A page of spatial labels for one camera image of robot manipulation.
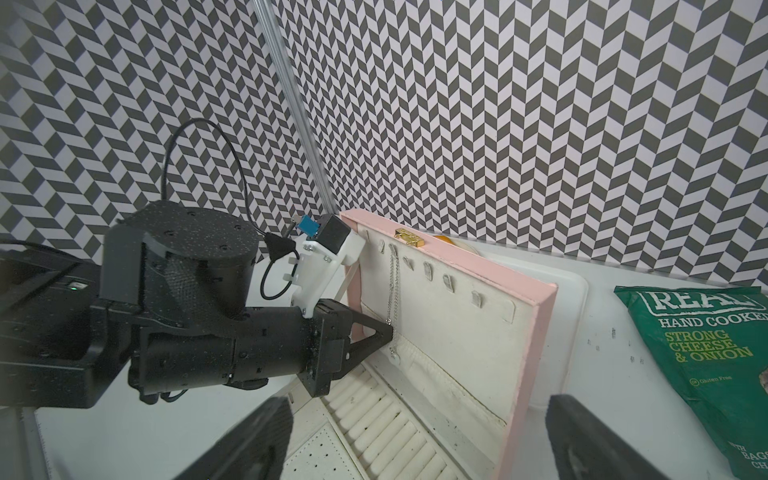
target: white fabric lining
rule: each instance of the white fabric lining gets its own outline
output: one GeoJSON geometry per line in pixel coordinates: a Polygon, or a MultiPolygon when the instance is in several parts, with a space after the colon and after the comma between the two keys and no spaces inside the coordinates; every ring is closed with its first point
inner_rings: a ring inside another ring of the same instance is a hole
{"type": "MultiPolygon", "coordinates": [[[[365,303],[363,313],[377,316],[365,303]]],[[[397,334],[398,368],[411,384],[446,418],[450,418],[489,460],[496,463],[507,422],[485,408],[424,352],[397,334]]],[[[382,349],[389,355],[389,346],[382,349]]]]}
{"type": "Polygon", "coordinates": [[[428,429],[366,364],[333,382],[328,396],[315,401],[326,406],[364,478],[466,480],[428,429]]]}
{"type": "MultiPolygon", "coordinates": [[[[369,239],[361,253],[361,303],[364,313],[382,318],[389,300],[389,248],[400,258],[400,311],[396,348],[403,375],[492,462],[514,407],[532,307],[414,247],[359,226],[369,239]],[[403,257],[408,257],[413,269],[403,257]],[[432,281],[424,274],[432,266],[432,281]],[[442,280],[452,279],[453,291],[442,280]],[[482,308],[472,304],[480,293],[482,308]]],[[[389,354],[389,346],[382,349],[389,354]]]]}

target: green chips bag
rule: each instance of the green chips bag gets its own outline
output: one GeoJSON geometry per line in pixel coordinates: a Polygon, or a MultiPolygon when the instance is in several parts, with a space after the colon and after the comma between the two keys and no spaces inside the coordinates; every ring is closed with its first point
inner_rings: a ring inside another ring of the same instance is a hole
{"type": "Polygon", "coordinates": [[[768,478],[768,299],[760,288],[614,292],[733,474],[768,478]]]}

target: gold clasp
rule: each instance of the gold clasp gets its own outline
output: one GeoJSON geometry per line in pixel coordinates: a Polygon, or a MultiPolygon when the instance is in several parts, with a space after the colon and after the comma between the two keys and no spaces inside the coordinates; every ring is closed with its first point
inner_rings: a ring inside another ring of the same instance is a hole
{"type": "Polygon", "coordinates": [[[406,242],[406,245],[410,245],[411,247],[423,247],[424,246],[424,239],[420,236],[416,235],[415,233],[411,233],[405,228],[399,228],[395,230],[395,238],[399,238],[400,240],[406,242]]]}

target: black and white pattern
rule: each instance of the black and white pattern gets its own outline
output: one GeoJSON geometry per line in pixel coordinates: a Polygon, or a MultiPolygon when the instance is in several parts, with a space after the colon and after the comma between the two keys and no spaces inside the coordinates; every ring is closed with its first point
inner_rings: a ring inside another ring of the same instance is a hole
{"type": "MultiPolygon", "coordinates": [[[[260,226],[320,213],[251,2],[34,0],[2,16],[0,233],[99,261],[108,226],[159,199],[173,130],[200,116],[247,162],[260,226]]],[[[244,215],[218,134],[188,127],[174,158],[171,200],[244,215]]]]}
{"type": "Polygon", "coordinates": [[[341,208],[768,285],[768,2],[275,1],[341,208]]]}

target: blue connector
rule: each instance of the blue connector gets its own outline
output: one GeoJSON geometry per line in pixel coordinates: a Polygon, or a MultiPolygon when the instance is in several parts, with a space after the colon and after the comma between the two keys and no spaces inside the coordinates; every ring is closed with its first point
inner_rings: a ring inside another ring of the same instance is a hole
{"type": "Polygon", "coordinates": [[[320,229],[320,224],[315,220],[312,220],[309,215],[304,215],[301,217],[299,224],[296,225],[296,228],[303,231],[308,237],[311,238],[317,235],[317,231],[320,229]]]}

